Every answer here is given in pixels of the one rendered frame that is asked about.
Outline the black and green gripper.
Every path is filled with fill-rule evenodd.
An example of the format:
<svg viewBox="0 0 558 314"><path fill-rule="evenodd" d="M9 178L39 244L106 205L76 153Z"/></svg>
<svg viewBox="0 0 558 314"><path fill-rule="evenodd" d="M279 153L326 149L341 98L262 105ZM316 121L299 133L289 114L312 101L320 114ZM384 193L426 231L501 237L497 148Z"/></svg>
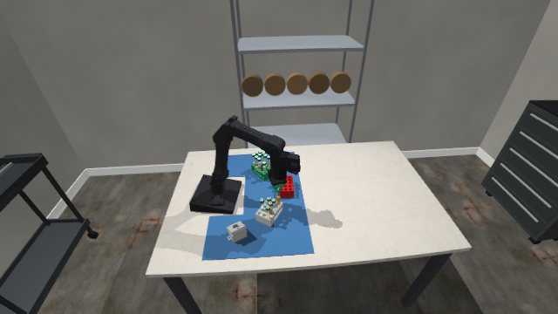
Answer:
<svg viewBox="0 0 558 314"><path fill-rule="evenodd" d="M281 171L281 169L279 170L275 170L273 168L270 167L270 169L268 170L269 173L269 180L271 182L272 187L274 188L274 190L279 193L282 189L282 187L287 183L286 179L282 179L279 180L279 171ZM276 186L277 185L277 186ZM281 185L281 186L280 186ZM277 188L279 188L277 190Z"/></svg>

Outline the green tube rack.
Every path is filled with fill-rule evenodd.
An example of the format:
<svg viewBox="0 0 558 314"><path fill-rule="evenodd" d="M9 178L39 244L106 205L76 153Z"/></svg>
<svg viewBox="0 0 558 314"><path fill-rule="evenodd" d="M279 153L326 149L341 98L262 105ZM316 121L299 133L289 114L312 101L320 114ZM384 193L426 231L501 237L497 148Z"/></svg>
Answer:
<svg viewBox="0 0 558 314"><path fill-rule="evenodd" d="M252 169L252 172L254 172L256 175L258 175L264 181L266 181L269 178L268 170L270 169L270 167L266 166L266 174L263 172L263 165L261 165L261 169L258 169L258 167L255 167L254 164L251 164L251 169Z"/></svg>

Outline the blue bench mat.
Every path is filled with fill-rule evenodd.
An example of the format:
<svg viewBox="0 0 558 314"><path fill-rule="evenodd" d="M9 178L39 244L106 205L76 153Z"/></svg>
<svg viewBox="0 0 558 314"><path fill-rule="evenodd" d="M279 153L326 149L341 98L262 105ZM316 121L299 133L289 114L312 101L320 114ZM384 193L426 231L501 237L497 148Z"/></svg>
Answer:
<svg viewBox="0 0 558 314"><path fill-rule="evenodd" d="M276 191L269 179L264 181L252 172L251 164L252 154L228 156L228 177L245 176L243 215L209 216L201 260L313 254L299 174L287 171L293 175L294 197L280 198L283 210L270 227L258 222L255 213L261 207L259 200L265 202L268 196L276 199ZM247 237L233 242L228 240L227 227L238 221L246 226Z"/></svg>

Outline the red tube rack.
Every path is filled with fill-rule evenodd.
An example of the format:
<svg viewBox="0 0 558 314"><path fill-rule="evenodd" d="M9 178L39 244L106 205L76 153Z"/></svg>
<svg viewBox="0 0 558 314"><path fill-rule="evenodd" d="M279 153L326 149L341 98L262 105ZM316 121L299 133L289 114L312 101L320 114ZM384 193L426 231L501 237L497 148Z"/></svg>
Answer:
<svg viewBox="0 0 558 314"><path fill-rule="evenodd" d="M287 175L287 184L283 186L280 192L280 198L294 197L293 176Z"/></svg>

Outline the white test tube rack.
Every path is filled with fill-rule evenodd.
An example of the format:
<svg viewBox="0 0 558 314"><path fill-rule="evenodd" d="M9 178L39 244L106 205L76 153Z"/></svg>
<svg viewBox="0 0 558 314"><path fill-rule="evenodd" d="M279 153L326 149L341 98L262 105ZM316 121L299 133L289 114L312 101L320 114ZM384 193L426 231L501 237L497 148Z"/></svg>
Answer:
<svg viewBox="0 0 558 314"><path fill-rule="evenodd" d="M264 202L264 207L266 207L267 204L267 200ZM273 211L273 215L270 215L270 218L267 218L266 215L266 209L264 208L264 211L261 211L261 208L259 208L259 210L255 213L255 219L258 222L261 222L263 224L266 224L268 226L272 226L272 224L274 223L274 221L276 220L276 218L279 216L279 214L282 212L283 210L283 204L282 202L280 202L280 204L276 204L276 211ZM259 215L258 215L259 214Z"/></svg>

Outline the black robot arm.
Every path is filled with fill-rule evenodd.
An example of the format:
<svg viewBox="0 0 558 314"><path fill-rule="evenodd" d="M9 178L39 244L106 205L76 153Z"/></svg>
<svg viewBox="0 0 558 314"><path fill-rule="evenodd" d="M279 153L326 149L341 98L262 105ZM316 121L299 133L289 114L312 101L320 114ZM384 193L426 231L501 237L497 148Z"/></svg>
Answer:
<svg viewBox="0 0 558 314"><path fill-rule="evenodd" d="M297 175L301 171L300 155L283 151L284 139L267 133L262 133L254 128L242 124L238 117L233 115L213 135L215 143L215 164L212 179L209 185L211 206L223 205L224 181L228 178L228 151L233 137L245 140L269 154L270 166L279 170L279 180L287 179L287 171ZM220 183L220 184L219 184ZM219 186L217 186L219 184ZM214 199L213 199L214 198ZM221 198L221 199L220 199Z"/></svg>

